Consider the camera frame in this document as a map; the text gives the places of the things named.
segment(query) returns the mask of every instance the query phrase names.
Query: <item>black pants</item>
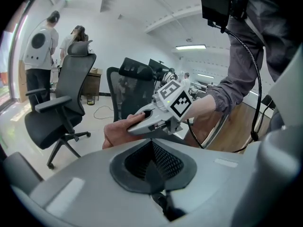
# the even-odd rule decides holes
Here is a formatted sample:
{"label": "black pants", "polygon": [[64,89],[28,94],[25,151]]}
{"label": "black pants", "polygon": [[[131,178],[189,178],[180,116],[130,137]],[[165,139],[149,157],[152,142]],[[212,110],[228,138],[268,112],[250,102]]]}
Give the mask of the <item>black pants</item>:
{"label": "black pants", "polygon": [[38,93],[36,96],[35,95],[29,96],[29,102],[32,111],[35,110],[35,106],[37,104],[50,100],[50,80],[51,80],[51,70],[44,70],[44,69],[27,70],[27,90],[30,91],[38,88],[46,89],[46,92]]}
{"label": "black pants", "polygon": [[62,69],[62,67],[59,67],[59,70],[58,70],[58,79],[60,77],[61,69]]}

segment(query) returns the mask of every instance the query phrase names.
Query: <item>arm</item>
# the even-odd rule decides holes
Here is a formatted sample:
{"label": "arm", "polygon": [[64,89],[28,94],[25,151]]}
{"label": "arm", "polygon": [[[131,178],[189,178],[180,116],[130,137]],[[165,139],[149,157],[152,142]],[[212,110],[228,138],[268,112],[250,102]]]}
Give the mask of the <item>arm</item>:
{"label": "arm", "polygon": [[186,87],[184,79],[181,81],[181,85],[182,85],[183,87]]}
{"label": "arm", "polygon": [[53,55],[55,53],[56,48],[52,48],[51,49],[51,55]]}
{"label": "arm", "polygon": [[[263,62],[263,44],[244,21],[231,18],[229,30],[236,34],[251,50],[259,69]],[[207,91],[207,96],[193,103],[184,119],[219,111],[229,114],[232,109],[243,101],[243,98],[254,87],[257,73],[251,58],[242,45],[230,37],[230,65],[227,77],[220,84]]]}
{"label": "arm", "polygon": [[64,58],[64,52],[65,52],[65,49],[61,49],[61,52],[60,52],[60,59],[63,60]]}

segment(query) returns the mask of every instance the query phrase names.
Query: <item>black office chair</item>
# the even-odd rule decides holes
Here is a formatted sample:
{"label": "black office chair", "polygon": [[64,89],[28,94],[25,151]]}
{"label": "black office chair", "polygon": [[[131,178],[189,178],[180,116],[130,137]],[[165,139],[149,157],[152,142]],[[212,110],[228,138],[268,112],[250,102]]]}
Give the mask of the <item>black office chair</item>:
{"label": "black office chair", "polygon": [[[121,68],[107,69],[107,83],[114,108],[114,122],[126,119],[140,108],[152,102],[154,90],[153,71],[150,66],[125,58]],[[188,145],[184,140],[168,135],[161,129],[144,135]]]}
{"label": "black office chair", "polygon": [[[56,99],[36,105],[36,111],[25,116],[27,132],[39,148],[46,149],[57,142],[47,162],[50,169],[54,168],[52,160],[62,145],[80,157],[68,141],[78,141],[84,135],[90,137],[89,132],[75,133],[73,127],[82,121],[85,114],[80,103],[80,92],[96,60],[95,54],[89,54],[88,45],[91,41],[70,45],[57,83]],[[43,91],[44,88],[32,90],[26,96],[35,96]]]}

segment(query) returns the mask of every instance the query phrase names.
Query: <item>black cable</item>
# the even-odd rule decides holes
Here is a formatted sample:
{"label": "black cable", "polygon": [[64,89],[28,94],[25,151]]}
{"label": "black cable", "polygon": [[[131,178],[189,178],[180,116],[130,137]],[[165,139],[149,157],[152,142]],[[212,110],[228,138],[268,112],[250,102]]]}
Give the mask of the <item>black cable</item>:
{"label": "black cable", "polygon": [[256,108],[256,111],[255,111],[255,116],[252,120],[251,132],[250,132],[251,138],[254,141],[257,141],[258,140],[258,133],[255,132],[255,126],[256,126],[257,119],[258,119],[258,114],[259,114],[259,111],[260,111],[261,99],[262,99],[262,84],[261,84],[261,75],[260,75],[259,67],[257,65],[257,62],[256,62],[255,58],[254,58],[254,55],[252,54],[250,49],[247,47],[247,45],[242,40],[240,40],[235,34],[233,34],[231,31],[229,31],[227,28],[225,29],[225,33],[234,37],[235,39],[237,39],[240,42],[240,44],[244,47],[244,49],[250,55],[250,58],[251,58],[251,60],[254,64],[256,72],[257,72],[258,87],[259,87],[258,93],[259,93],[259,95],[258,95],[257,108]]}
{"label": "black cable", "polygon": [[[272,101],[273,101],[273,100],[270,101],[270,103],[267,105],[267,107],[264,109],[264,111],[263,111],[263,113],[262,113],[261,122],[260,122],[260,125],[259,125],[259,127],[258,127],[257,133],[259,133],[259,131],[260,131],[260,129],[261,129],[265,111],[269,108],[269,105],[272,103]],[[238,152],[240,152],[240,151],[245,150],[246,147],[247,147],[251,142],[252,142],[252,139],[246,144],[246,146],[244,146],[243,148],[241,148],[241,149],[239,149],[239,150],[233,151],[233,153],[238,153]]]}
{"label": "black cable", "polygon": [[95,116],[95,113],[96,113],[100,108],[103,108],[103,107],[108,107],[108,106],[104,105],[104,106],[99,107],[99,108],[94,112],[94,118],[95,118],[95,119],[108,119],[108,118],[113,118],[113,116],[106,117],[106,118],[97,118],[97,117]]}
{"label": "black cable", "polygon": [[263,113],[262,113],[261,122],[260,122],[259,128],[258,128],[258,130],[257,130],[257,133],[259,133],[259,131],[260,131],[260,129],[261,129],[265,111],[269,108],[269,105],[270,105],[272,102],[273,102],[273,100],[270,101],[270,103],[267,105],[267,107],[264,109],[264,111],[263,111]]}
{"label": "black cable", "polygon": [[192,134],[193,138],[195,139],[195,141],[197,142],[197,144],[199,145],[199,147],[201,149],[204,149],[204,147],[200,144],[200,142],[198,141],[196,135],[194,134],[194,132],[191,129],[191,126],[190,126],[190,123],[189,123],[189,119],[187,119],[187,124],[188,124],[188,128],[189,128],[190,133]]}
{"label": "black cable", "polygon": [[[210,23],[207,23],[207,24],[209,26],[211,26],[211,27],[221,29],[220,26],[215,25],[213,22],[210,22]],[[252,140],[248,143],[248,144],[250,144],[252,141],[258,141],[258,131],[259,131],[259,129],[257,130],[257,132],[255,132],[255,126],[256,126],[257,119],[258,119],[258,114],[259,114],[259,111],[260,111],[261,99],[262,99],[261,75],[260,75],[260,71],[259,71],[259,67],[257,65],[257,62],[256,62],[256,60],[254,58],[254,55],[252,54],[252,52],[250,51],[250,49],[247,47],[247,45],[241,39],[239,39],[234,33],[232,33],[231,31],[229,31],[227,28],[225,29],[225,33],[227,33],[228,35],[230,35],[231,37],[235,38],[236,40],[238,40],[240,42],[240,44],[244,47],[244,49],[250,55],[250,58],[251,58],[251,60],[252,60],[252,62],[254,64],[256,72],[257,72],[258,94],[259,95],[258,95],[257,108],[256,108],[256,111],[255,111],[254,118],[252,120],[252,124],[251,124],[250,135],[251,135]],[[198,141],[197,137],[195,136],[194,132],[191,130],[191,127],[189,125],[189,120],[187,120],[187,123],[188,123],[188,127],[189,127],[190,133],[192,134],[193,138],[198,143],[199,147],[201,147],[202,149],[204,149],[202,147],[202,145],[200,144],[200,142]],[[240,149],[240,150],[234,151],[233,153],[237,153],[237,152],[239,152],[241,150],[244,150],[246,147],[247,147],[247,145],[245,147],[243,147],[242,149]]]}

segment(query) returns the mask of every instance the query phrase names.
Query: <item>wooden cabinet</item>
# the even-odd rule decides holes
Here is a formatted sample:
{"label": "wooden cabinet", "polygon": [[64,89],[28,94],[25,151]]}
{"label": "wooden cabinet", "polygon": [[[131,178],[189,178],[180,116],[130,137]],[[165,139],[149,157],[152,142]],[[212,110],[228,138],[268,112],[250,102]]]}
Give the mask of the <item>wooden cabinet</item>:
{"label": "wooden cabinet", "polygon": [[81,95],[97,96],[99,100],[100,80],[101,80],[101,74],[89,73],[85,78]]}

